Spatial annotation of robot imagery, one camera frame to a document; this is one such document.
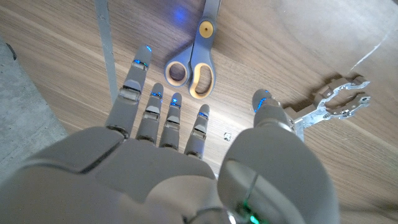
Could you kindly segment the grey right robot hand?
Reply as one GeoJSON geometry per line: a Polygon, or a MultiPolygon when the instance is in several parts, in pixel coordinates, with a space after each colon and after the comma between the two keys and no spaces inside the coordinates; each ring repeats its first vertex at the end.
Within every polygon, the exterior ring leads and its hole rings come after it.
{"type": "Polygon", "coordinates": [[[2,223],[339,222],[330,176],[267,90],[255,92],[253,127],[233,141],[218,174],[202,160],[208,105],[179,152],[182,98],[174,95],[165,137],[155,143],[161,84],[132,138],[151,57],[150,47],[139,47],[103,127],[46,147],[1,184],[2,223]]]}

